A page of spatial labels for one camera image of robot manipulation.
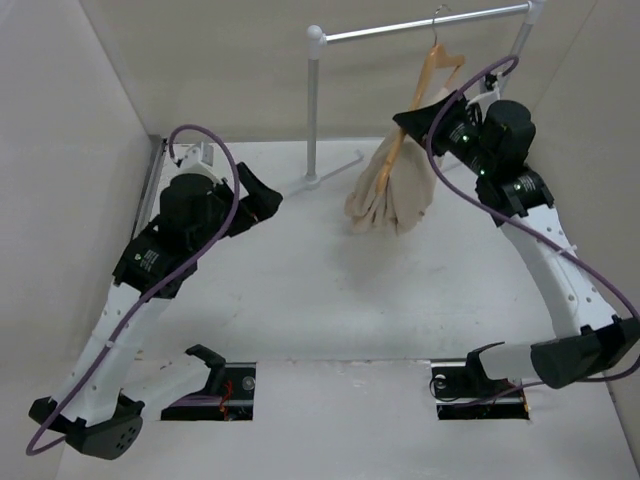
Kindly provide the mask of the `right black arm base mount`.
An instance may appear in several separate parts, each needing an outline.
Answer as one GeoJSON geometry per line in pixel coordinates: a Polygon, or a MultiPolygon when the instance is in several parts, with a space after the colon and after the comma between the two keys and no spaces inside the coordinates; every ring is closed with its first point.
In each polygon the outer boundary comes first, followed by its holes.
{"type": "Polygon", "coordinates": [[[529,420],[522,390],[494,398],[520,387],[520,379],[489,379],[467,366],[464,359],[431,362],[429,390],[436,401],[439,420],[529,420]]]}

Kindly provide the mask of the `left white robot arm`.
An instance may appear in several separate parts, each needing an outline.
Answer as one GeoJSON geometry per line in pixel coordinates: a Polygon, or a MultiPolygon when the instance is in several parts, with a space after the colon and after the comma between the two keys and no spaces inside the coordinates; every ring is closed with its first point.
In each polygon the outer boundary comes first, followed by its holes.
{"type": "Polygon", "coordinates": [[[209,146],[192,146],[159,196],[159,212],[126,246],[107,301],[74,369],[52,396],[33,402],[41,431],[58,432],[77,452],[103,460],[122,456],[144,420],[197,393],[210,399],[233,391],[225,359],[196,344],[153,381],[125,382],[146,336],[197,270],[212,244],[273,217],[283,196],[244,163],[233,180],[213,173],[209,146]]]}

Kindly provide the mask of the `wooden clothes hanger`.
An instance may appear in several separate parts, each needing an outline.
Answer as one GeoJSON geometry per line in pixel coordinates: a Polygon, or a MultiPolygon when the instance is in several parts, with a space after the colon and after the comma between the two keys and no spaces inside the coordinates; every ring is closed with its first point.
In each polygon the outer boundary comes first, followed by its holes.
{"type": "MultiPolygon", "coordinates": [[[[412,101],[409,106],[409,110],[416,110],[420,107],[423,96],[427,91],[427,88],[430,85],[431,79],[434,75],[434,72],[438,69],[451,69],[452,73],[449,78],[446,80],[444,86],[450,87],[453,83],[454,79],[459,73],[459,70],[466,63],[466,58],[464,55],[449,55],[442,43],[438,40],[438,34],[436,31],[436,19],[439,13],[446,9],[450,11],[451,8],[447,4],[441,4],[434,12],[432,17],[432,32],[434,36],[434,43],[431,49],[428,51],[425,56],[423,66],[419,75],[419,79],[416,85],[416,89],[414,91],[414,95],[412,101]]],[[[388,184],[388,180],[391,174],[391,171],[396,163],[397,157],[399,155],[401,146],[404,142],[406,133],[400,129],[398,133],[395,135],[394,141],[392,142],[391,149],[387,154],[387,157],[380,169],[377,182],[376,182],[376,193],[383,194],[385,192],[386,186],[388,184]]]]}

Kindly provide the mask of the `beige trousers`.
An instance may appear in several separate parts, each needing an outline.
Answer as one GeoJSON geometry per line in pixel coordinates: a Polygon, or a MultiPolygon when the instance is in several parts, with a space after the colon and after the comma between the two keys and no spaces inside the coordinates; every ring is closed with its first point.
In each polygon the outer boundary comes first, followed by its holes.
{"type": "Polygon", "coordinates": [[[376,192],[379,174],[398,133],[399,127],[392,125],[346,198],[344,213],[356,234],[376,230],[406,234],[418,225],[433,201],[437,176],[423,147],[409,136],[402,142],[384,192],[376,192]]]}

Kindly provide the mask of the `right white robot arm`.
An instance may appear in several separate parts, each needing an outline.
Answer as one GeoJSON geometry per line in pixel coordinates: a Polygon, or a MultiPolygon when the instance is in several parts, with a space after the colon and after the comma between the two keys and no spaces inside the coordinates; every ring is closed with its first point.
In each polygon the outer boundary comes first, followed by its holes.
{"type": "Polygon", "coordinates": [[[639,340],[639,314],[619,317],[594,284],[610,282],[581,261],[564,234],[554,198],[526,158],[536,134],[530,111],[512,100],[487,110],[453,92],[441,101],[397,113],[394,122],[426,152],[452,154],[477,177],[472,205],[489,213],[526,264],[554,338],[532,345],[482,347],[468,356],[464,384],[483,396],[505,377],[535,377],[560,389],[596,382],[639,340]]]}

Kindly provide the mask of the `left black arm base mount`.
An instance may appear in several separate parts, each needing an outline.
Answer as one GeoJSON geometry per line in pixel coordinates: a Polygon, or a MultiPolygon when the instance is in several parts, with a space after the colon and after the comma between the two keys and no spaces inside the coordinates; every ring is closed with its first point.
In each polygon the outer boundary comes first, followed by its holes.
{"type": "Polygon", "coordinates": [[[196,344],[185,353],[208,368],[201,388],[180,398],[161,412],[161,421],[251,421],[257,364],[228,363],[211,349],[196,344]]]}

